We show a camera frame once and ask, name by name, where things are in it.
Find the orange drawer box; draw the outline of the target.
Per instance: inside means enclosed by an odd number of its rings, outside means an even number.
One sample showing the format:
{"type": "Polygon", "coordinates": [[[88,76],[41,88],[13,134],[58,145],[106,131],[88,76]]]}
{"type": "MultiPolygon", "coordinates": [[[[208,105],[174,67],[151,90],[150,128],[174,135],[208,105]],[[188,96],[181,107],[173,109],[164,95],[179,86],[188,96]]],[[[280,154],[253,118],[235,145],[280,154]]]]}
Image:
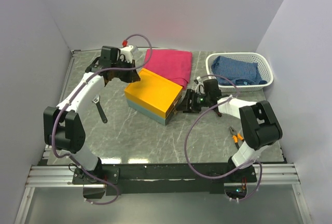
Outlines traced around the orange drawer box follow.
{"type": "Polygon", "coordinates": [[[167,125],[182,96],[182,86],[145,68],[139,72],[140,81],[128,84],[124,90],[130,107],[154,121],[167,125]]]}

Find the orange handled pliers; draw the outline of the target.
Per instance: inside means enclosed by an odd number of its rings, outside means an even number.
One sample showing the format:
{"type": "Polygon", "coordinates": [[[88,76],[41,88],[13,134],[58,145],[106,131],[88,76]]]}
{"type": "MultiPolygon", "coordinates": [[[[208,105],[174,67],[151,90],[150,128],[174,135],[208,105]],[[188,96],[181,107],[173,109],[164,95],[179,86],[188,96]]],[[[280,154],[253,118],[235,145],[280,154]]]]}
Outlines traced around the orange handled pliers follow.
{"type": "Polygon", "coordinates": [[[239,150],[240,149],[240,145],[239,145],[238,141],[244,142],[245,139],[233,127],[229,127],[229,130],[230,130],[230,133],[232,135],[234,144],[235,144],[237,150],[239,150]]]}

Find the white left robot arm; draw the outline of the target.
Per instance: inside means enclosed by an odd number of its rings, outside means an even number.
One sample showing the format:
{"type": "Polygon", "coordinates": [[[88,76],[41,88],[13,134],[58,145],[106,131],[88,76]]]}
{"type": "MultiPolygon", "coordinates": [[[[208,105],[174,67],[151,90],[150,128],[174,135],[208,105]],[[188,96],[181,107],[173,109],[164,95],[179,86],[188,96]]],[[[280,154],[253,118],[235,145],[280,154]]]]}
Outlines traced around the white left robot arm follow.
{"type": "Polygon", "coordinates": [[[122,48],[103,46],[101,54],[85,69],[74,90],[56,107],[47,107],[43,113],[44,140],[54,149],[57,158],[70,157],[85,169],[85,178],[96,184],[102,180],[101,160],[86,145],[86,133],[81,115],[91,104],[98,104],[100,92],[114,78],[131,83],[140,81],[133,54],[136,47],[124,44],[122,48]]]}

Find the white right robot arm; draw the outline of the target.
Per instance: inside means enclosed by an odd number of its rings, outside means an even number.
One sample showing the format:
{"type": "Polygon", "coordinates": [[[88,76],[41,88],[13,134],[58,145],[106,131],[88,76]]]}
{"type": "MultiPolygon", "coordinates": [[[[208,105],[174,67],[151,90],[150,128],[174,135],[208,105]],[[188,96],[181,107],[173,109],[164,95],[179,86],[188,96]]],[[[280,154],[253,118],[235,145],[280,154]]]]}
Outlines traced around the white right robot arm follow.
{"type": "Polygon", "coordinates": [[[227,176],[238,182],[245,176],[246,167],[255,162],[261,153],[283,136],[277,117],[266,100],[251,102],[240,100],[233,95],[223,95],[217,79],[203,82],[204,92],[188,89],[184,99],[176,107],[177,111],[187,114],[198,114],[203,107],[214,111],[219,117],[223,114],[233,116],[241,121],[242,135],[234,129],[233,140],[242,141],[238,151],[231,156],[227,176]]]}

